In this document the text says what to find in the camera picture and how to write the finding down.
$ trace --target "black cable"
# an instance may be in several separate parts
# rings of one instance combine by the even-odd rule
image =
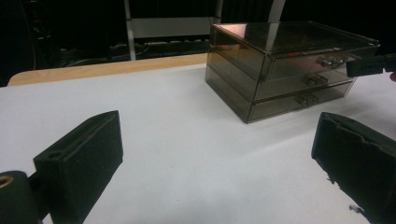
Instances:
[[[25,13],[25,11],[24,11],[23,4],[22,4],[21,1],[19,1],[19,2],[20,2],[20,5],[21,5],[21,10],[22,10],[22,13],[23,13],[23,17],[25,18],[26,28],[27,28],[27,30],[28,30],[29,37],[30,37],[30,43],[31,43],[32,52],[33,52],[33,70],[35,70],[35,66],[36,66],[35,44],[34,44],[34,42],[33,42],[34,40],[33,40],[33,36],[32,36],[32,31],[31,31],[31,29],[30,29],[29,21],[27,20],[27,17],[26,17],[26,13]]]
[[[160,18],[160,0],[157,0],[157,18]]]
[[[79,65],[97,64],[97,63],[108,63],[108,59],[107,58],[83,59],[74,63],[67,64],[65,67],[73,67]]]
[[[152,45],[150,45],[149,43],[153,43],[153,42],[154,42],[154,39],[155,39],[155,38],[152,37],[150,41],[146,42],[146,43],[145,43],[145,47],[146,47],[146,48],[143,49],[141,52],[136,53],[136,56],[137,56],[137,55],[142,55],[142,54],[144,54],[145,52],[147,52],[147,51],[151,48],[151,46],[152,46]]]

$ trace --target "wooden table edge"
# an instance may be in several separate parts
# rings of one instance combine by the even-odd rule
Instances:
[[[121,63],[100,63],[76,67],[63,67],[21,72],[13,76],[8,86],[62,81],[84,77],[100,77],[148,70],[164,69],[206,63],[207,53],[128,61]]]

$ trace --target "white tabletop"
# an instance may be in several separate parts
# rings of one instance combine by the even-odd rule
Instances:
[[[396,139],[396,84],[360,77],[345,98],[251,124],[205,65],[0,89],[0,172],[94,115],[120,111],[123,164],[85,223],[368,223],[311,159],[322,111]]]

